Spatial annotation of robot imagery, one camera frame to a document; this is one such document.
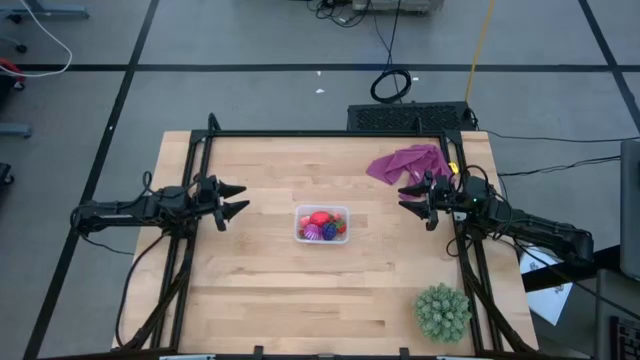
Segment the black keyboard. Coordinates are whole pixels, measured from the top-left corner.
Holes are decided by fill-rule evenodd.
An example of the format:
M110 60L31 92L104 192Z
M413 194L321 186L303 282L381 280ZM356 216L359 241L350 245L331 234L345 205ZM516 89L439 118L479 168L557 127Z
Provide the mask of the black keyboard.
M640 360L640 322L610 318L611 360Z

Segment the black side desk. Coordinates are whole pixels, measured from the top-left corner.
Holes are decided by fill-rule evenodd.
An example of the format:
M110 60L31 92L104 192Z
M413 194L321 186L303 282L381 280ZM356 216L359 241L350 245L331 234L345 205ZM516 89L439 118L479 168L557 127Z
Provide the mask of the black side desk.
M590 263L576 265L562 262L548 265L522 276L526 292L544 290L569 282L579 282L594 278L599 270L620 271L620 246L612 246L596 251Z

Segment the grey side desk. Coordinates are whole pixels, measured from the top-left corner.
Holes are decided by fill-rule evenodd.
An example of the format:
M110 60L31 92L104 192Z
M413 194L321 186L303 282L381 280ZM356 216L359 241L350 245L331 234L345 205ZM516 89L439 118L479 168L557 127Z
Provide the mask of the grey side desk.
M610 318L640 323L640 281L605 269L596 279L595 358L612 360Z

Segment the black computer case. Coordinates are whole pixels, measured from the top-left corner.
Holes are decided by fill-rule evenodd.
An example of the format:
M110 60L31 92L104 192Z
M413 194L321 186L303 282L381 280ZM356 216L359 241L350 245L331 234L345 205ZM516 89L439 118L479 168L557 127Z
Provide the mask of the black computer case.
M462 102L350 105L347 129L351 131L473 131L477 118Z

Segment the grey monitor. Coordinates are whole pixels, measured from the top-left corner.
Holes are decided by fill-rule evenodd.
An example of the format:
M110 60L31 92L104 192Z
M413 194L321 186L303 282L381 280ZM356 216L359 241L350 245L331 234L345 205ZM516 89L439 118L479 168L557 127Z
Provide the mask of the grey monitor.
M620 267L640 281L640 141L621 143Z

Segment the green spiky artificial plant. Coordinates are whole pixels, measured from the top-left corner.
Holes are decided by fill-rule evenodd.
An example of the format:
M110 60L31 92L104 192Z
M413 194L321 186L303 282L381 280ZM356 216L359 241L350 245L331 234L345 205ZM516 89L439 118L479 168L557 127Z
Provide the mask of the green spiky artificial plant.
M469 298L444 283L422 291L413 303L413 314L421 333L440 344L459 343L472 318Z

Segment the red floor item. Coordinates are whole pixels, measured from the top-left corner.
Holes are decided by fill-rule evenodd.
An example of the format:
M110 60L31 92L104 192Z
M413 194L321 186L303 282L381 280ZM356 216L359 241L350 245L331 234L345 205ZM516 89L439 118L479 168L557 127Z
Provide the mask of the red floor item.
M13 76L17 82L24 83L26 81L22 70L11 61L2 57L0 57L0 70Z

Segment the black aluminium table frame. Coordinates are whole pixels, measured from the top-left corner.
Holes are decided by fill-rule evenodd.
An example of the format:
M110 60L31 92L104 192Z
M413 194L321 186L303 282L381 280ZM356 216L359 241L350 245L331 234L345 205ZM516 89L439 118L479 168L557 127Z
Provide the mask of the black aluminium table frame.
M224 232L203 219L191 242L189 286L168 309L156 346L181 352L268 354L470 355L492 345L484 310L478 337L436 344L420 332L413 303L444 283L462 286L453 220L427 231L400 207L395 187L373 179L376 158L417 143L414 136L345 131L223 133L209 170L247 188L250 204ZM343 206L349 240L307 244L294 238L300 205Z

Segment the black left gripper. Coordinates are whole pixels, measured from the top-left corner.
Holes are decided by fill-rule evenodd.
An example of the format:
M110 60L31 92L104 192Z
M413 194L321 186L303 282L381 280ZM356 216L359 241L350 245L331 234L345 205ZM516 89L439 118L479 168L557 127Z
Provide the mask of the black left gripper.
M243 200L233 203L224 202L222 204L222 198L230 198L238 195L247 190L245 186L241 185L229 185L223 181L217 179L217 197L213 203L197 203L203 215L211 214L214 217L216 227L218 231L225 231L227 229L225 221L230 221L234 216L240 213L249 204L249 200Z

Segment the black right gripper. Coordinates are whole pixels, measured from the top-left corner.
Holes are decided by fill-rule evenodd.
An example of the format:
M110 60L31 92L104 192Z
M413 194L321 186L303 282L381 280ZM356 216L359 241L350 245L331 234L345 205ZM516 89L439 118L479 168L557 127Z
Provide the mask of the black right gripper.
M400 201L399 205L411 213L418 216L420 219L426 219L426 230L434 231L439 223L438 212L440 210L450 213L453 207L454 192L446 201L436 201L433 195L433 186L435 185L435 178L438 175L434 175L431 171L425 172L425 177L420 182L414 185L400 188L398 192L402 195L409 197L421 197L426 196L425 201Z

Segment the clear plastic tupperware container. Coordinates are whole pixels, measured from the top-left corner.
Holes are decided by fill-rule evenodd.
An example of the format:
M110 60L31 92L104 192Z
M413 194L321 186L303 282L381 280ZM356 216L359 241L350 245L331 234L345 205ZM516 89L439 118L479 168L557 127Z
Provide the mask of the clear plastic tupperware container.
M347 224L347 230L345 233L340 234L338 232L336 238L333 241L325 241L324 239L320 241L310 241L305 238L300 238L298 235L298 231L300 229L304 229L299 224L299 219L304 216L310 216L314 212L317 211L326 211L330 213L332 216L334 213L340 213L345 216L345 223ZM349 231L350 231L350 213L346 207L343 206L329 206L329 205L300 205L295 210L294 217L294 238L297 242L307 243L307 244L323 244L323 245L342 245L346 244L349 240Z

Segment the magenta cloth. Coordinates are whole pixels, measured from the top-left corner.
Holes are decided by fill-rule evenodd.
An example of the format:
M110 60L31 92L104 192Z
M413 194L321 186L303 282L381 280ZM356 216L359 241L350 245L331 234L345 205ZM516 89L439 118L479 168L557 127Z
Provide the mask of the magenta cloth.
M416 185L430 171L434 176L451 176L452 171L443 152L435 145L412 145L374 160L366 174L388 185L394 185L404 173L407 186Z

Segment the white paper sheet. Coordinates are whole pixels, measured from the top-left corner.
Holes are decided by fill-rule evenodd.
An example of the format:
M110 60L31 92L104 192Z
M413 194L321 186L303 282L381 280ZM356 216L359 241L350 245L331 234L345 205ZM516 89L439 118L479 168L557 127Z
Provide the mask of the white paper sheet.
M525 275L556 263L557 261L554 258L542 252L539 248L527 247L527 251L520 257L519 266L521 274ZM552 288L528 292L527 302L530 310L551 325L556 325L566 305L572 286L572 283L564 283Z

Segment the grey desk foot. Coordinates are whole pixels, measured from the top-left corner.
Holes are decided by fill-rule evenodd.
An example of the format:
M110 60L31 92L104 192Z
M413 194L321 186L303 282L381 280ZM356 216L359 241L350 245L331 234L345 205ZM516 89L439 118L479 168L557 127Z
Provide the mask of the grey desk foot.
M29 138L32 135L31 128L21 123L0 122L0 136L20 136Z
M79 16L89 18L90 14L85 6L80 5L47 5L40 0L18 0L19 5L0 5L0 18L13 19L18 17L19 21L29 13L37 17L52 16Z

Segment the grey floor device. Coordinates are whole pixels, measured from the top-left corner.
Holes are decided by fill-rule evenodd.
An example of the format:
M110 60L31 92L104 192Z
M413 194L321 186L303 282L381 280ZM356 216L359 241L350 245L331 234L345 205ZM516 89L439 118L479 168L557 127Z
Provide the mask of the grey floor device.
M400 9L405 12L426 14L439 10L445 0L350 0L355 11L391 11Z

